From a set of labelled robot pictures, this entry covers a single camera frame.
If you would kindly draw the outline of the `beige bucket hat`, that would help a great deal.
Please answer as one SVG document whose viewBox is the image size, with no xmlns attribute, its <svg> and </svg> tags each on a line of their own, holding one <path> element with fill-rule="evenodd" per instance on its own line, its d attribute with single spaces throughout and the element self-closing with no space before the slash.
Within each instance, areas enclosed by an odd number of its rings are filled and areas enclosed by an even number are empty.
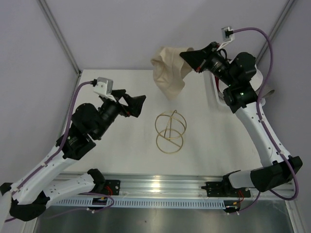
<svg viewBox="0 0 311 233">
<path fill-rule="evenodd" d="M 184 78 L 192 71 L 180 53 L 193 48 L 160 47 L 151 59 L 153 80 L 168 100 L 175 99 L 185 86 Z"/>
</svg>

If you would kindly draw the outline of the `gold wire hat stand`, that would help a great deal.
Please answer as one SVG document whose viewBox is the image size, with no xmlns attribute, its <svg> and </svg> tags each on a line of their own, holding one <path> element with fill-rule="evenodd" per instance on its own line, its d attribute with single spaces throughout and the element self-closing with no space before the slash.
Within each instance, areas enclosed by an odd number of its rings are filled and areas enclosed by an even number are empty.
<svg viewBox="0 0 311 233">
<path fill-rule="evenodd" d="M 187 121 L 177 110 L 165 111 L 155 119 L 156 147 L 164 154 L 176 154 L 184 146 Z"/>
</svg>

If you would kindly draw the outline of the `white bucket hat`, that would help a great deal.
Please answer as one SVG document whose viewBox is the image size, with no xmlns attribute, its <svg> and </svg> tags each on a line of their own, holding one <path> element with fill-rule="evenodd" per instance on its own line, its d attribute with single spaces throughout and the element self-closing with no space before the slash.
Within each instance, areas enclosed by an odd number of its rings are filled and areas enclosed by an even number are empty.
<svg viewBox="0 0 311 233">
<path fill-rule="evenodd" d="M 259 69 L 257 69 L 256 67 L 256 73 L 255 75 L 251 78 L 250 80 L 250 84 L 252 86 L 252 88 L 255 91 L 258 91 L 261 87 L 263 83 L 263 74 L 261 73 L 261 71 Z"/>
</svg>

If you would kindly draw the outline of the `grey bucket hat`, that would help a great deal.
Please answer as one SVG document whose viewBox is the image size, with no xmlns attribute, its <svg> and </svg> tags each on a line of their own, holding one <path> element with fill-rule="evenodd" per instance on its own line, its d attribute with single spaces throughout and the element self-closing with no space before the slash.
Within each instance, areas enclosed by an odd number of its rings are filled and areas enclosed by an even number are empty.
<svg viewBox="0 0 311 233">
<path fill-rule="evenodd" d="M 259 94 L 261 96 L 261 98 L 268 98 L 270 97 L 271 95 L 273 95 L 275 92 L 275 89 L 272 88 L 271 86 L 269 85 L 265 85 L 265 86 L 262 86 L 260 88 L 260 91 L 259 91 Z"/>
</svg>

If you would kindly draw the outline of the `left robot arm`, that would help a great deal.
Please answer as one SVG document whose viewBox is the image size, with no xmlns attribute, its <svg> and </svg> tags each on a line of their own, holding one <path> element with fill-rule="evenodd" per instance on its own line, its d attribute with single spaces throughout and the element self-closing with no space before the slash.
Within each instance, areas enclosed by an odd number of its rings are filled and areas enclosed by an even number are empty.
<svg viewBox="0 0 311 233">
<path fill-rule="evenodd" d="M 138 117 L 146 96 L 131 97 L 124 89 L 112 91 L 115 100 L 101 98 L 96 108 L 91 103 L 79 105 L 73 114 L 71 126 L 57 140 L 50 153 L 26 177 L 0 187 L 0 220 L 7 216 L 30 221 L 45 212 L 54 203 L 81 193 L 100 194 L 106 180 L 102 173 L 90 169 L 67 182 L 51 182 L 67 167 L 82 159 L 95 148 L 117 116 Z"/>
</svg>

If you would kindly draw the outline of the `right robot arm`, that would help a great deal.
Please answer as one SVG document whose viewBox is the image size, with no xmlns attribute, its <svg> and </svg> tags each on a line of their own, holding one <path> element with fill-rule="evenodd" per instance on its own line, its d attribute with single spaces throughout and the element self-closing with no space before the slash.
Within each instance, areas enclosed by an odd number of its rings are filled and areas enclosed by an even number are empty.
<svg viewBox="0 0 311 233">
<path fill-rule="evenodd" d="M 246 128 L 260 157 L 260 168 L 224 175 L 222 192 L 233 196 L 242 187 L 266 192 L 289 181 L 297 184 L 296 174 L 303 162 L 286 150 L 265 117 L 250 83 L 257 72 L 254 56 L 241 52 L 229 60 L 221 51 L 220 44 L 212 42 L 201 50 L 181 52 L 180 57 L 194 71 L 207 70 L 227 85 L 223 91 L 225 103 Z"/>
</svg>

